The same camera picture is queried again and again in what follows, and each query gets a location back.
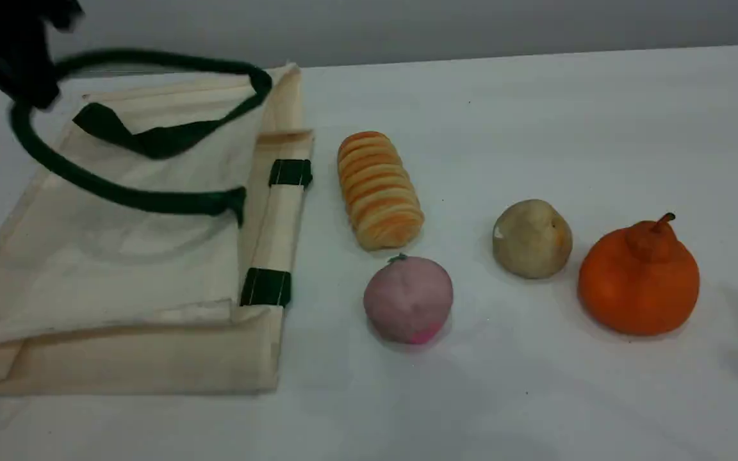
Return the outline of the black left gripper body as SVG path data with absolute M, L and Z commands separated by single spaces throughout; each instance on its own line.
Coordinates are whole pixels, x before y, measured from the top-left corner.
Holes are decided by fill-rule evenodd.
M 0 1 L 0 67 L 52 67 L 47 27 L 71 31 L 82 17 L 79 1 Z

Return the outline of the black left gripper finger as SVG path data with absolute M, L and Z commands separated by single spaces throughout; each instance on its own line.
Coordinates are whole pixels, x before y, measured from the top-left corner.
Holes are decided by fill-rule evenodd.
M 51 107 L 60 93 L 53 64 L 5 67 L 0 70 L 0 88 L 13 101 L 38 109 Z

